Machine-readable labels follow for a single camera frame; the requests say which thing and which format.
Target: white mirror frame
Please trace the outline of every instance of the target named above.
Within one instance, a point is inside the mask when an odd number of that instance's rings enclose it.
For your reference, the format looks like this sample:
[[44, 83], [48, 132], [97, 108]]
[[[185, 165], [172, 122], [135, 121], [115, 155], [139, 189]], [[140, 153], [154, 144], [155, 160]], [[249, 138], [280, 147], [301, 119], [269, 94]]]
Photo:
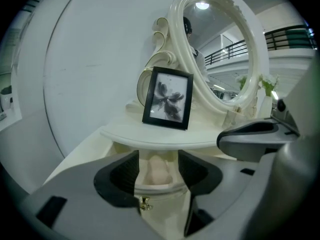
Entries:
[[[183, 15], [189, 4], [205, 2], [225, 12], [239, 27], [248, 49], [249, 69], [241, 92], [230, 102], [213, 94], [197, 67], [186, 37]], [[180, 70], [193, 74], [193, 96], [211, 112], [225, 114], [234, 106], [245, 109], [255, 98], [259, 75], [269, 73], [269, 55], [263, 27], [243, 0], [174, 0], [169, 13], [169, 33]]]

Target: balcony railing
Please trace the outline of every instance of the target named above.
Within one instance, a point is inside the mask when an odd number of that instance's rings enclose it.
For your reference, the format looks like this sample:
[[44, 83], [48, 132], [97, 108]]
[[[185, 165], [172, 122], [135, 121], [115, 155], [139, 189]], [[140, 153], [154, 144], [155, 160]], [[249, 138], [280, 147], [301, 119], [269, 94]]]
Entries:
[[[295, 25], [276, 29], [264, 34], [268, 51], [309, 48], [318, 49], [312, 28], [306, 25]], [[248, 54], [245, 40], [228, 45], [206, 56], [205, 65], [211, 65], [234, 57]]]

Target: white wall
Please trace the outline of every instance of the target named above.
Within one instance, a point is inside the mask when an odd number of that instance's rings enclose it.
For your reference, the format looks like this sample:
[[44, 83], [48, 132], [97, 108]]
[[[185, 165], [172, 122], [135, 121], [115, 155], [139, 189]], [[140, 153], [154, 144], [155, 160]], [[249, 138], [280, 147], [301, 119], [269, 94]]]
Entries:
[[64, 155], [136, 97], [154, 50], [152, 25], [172, 2], [70, 2], [52, 35], [44, 76], [47, 115]]
[[40, 187], [63, 160], [46, 114], [43, 79], [52, 32], [69, 1], [42, 0], [35, 8], [12, 72], [12, 76], [17, 73], [13, 102], [18, 100], [22, 118], [0, 132], [0, 161], [28, 193]]
[[[260, 20], [265, 33], [285, 27], [304, 24], [304, 20], [290, 2], [283, 2], [273, 6], [258, 13], [256, 16]], [[236, 25], [230, 27], [223, 34], [230, 35], [239, 41], [244, 39], [244, 36]]]
[[204, 47], [202, 47], [199, 51], [204, 55], [204, 57], [220, 50], [222, 48], [221, 46], [221, 36], [217, 36], [215, 39], [213, 39], [211, 42], [206, 44]]
[[2, 38], [0, 43], [0, 74], [11, 72], [12, 58], [16, 44], [19, 40], [21, 29], [30, 14], [28, 11], [19, 11]]

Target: vanity table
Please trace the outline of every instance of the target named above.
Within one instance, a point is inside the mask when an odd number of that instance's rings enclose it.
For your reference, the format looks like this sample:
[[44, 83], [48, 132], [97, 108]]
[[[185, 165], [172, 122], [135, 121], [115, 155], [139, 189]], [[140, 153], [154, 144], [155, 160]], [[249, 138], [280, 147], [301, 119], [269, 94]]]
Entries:
[[[250, 63], [247, 81], [239, 94], [228, 102], [217, 98], [203, 79], [186, 37], [184, 10], [199, 2], [211, 4], [228, 14], [239, 26], [248, 47]], [[138, 150], [140, 172], [135, 181], [135, 196], [150, 197], [149, 204], [154, 206], [152, 210], [142, 211], [141, 216], [163, 237], [179, 239], [183, 237], [183, 222], [188, 216], [190, 191], [179, 173], [178, 150], [210, 157], [222, 155], [217, 148], [217, 137], [223, 131], [222, 125], [227, 111], [234, 106], [246, 109], [256, 98], [258, 77], [260, 73], [269, 70], [268, 50], [259, 20], [242, 0], [174, 0], [167, 18], [158, 18], [152, 29], [155, 50], [141, 72], [136, 99], [126, 104], [124, 110], [109, 124], [101, 126], [81, 142], [44, 184], [70, 167]], [[193, 74], [187, 130], [142, 123], [153, 67]], [[169, 184], [145, 184], [148, 162], [153, 156], [159, 156], [166, 162], [172, 176]], [[223, 167], [224, 162], [216, 159]], [[247, 167], [255, 168], [256, 165], [248, 164]], [[241, 186], [244, 188], [250, 177], [243, 177], [245, 179]]]

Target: ornate mirror frame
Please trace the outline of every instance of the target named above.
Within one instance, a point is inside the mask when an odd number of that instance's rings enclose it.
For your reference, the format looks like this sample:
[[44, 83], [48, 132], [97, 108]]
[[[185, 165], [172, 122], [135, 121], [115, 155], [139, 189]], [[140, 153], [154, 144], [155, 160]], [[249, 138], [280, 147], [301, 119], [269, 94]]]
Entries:
[[[240, 93], [229, 102], [213, 94], [197, 67], [183, 24], [184, 9], [190, 4], [205, 2], [225, 12], [239, 27], [248, 49], [248, 77]], [[141, 74], [137, 96], [144, 104], [142, 92], [149, 86], [147, 74], [152, 66], [179, 69], [194, 75], [193, 98], [211, 113], [225, 114], [234, 106], [245, 109], [255, 98], [259, 75], [269, 73], [269, 56], [263, 27], [243, 0], [174, 0], [167, 19], [159, 18], [153, 25], [155, 51]]]

